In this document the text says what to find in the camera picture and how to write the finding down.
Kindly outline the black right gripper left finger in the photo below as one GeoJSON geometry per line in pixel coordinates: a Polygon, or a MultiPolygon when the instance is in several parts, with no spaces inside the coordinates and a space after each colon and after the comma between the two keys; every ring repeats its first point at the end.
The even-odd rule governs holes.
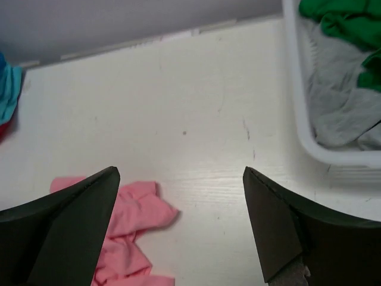
{"type": "Polygon", "coordinates": [[[110,166],[1,211],[1,285],[90,285],[118,193],[110,166]]]}

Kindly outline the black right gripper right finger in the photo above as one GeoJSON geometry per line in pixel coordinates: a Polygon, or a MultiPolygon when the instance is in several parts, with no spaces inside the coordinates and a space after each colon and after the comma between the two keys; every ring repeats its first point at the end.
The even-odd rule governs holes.
{"type": "Polygon", "coordinates": [[[380,222],[330,209],[251,167],[243,186],[268,285],[380,284],[380,222]]]}

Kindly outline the pink t-shirt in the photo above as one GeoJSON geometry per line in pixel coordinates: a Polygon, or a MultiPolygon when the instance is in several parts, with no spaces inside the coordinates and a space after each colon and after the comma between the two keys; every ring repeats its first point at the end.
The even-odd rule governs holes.
{"type": "Polygon", "coordinates": [[[179,214],[159,195],[159,184],[138,181],[119,188],[92,285],[174,285],[151,274],[152,263],[136,245],[146,231],[170,226],[179,214]]]}

